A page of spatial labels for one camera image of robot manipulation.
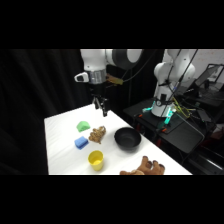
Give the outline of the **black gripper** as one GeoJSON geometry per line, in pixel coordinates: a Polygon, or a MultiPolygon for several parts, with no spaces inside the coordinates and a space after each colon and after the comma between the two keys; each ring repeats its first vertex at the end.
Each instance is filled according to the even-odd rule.
{"type": "Polygon", "coordinates": [[[97,97],[102,98],[101,107],[103,111],[103,116],[106,117],[109,111],[109,100],[106,99],[106,84],[90,84],[90,93],[94,97],[93,103],[95,105],[95,109],[100,109],[100,103],[97,97]]]}

